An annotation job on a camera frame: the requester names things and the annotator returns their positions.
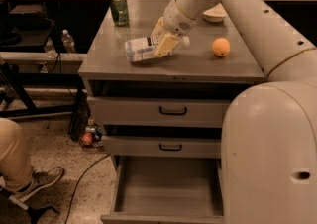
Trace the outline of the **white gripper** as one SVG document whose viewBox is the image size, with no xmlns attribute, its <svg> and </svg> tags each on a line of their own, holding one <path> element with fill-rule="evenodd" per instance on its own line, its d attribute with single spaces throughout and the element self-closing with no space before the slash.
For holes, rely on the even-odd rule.
<svg viewBox="0 0 317 224">
<path fill-rule="evenodd" d="M 173 50 L 178 44 L 178 34 L 189 33 L 197 24 L 197 15 L 195 6 L 180 5 L 177 0 L 171 0 L 151 32 L 152 36 L 160 35 L 154 56 L 163 57 Z M 163 34 L 164 28 L 171 33 Z"/>
</svg>

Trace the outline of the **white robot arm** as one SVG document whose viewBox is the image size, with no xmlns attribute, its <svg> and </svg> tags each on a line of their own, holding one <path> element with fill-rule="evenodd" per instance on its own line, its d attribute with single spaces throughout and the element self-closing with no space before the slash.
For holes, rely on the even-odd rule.
<svg viewBox="0 0 317 224">
<path fill-rule="evenodd" d="M 225 224 L 317 224 L 317 52 L 263 0 L 171 0 L 157 56 L 222 4 L 267 81 L 239 94 L 222 127 Z"/>
</svg>

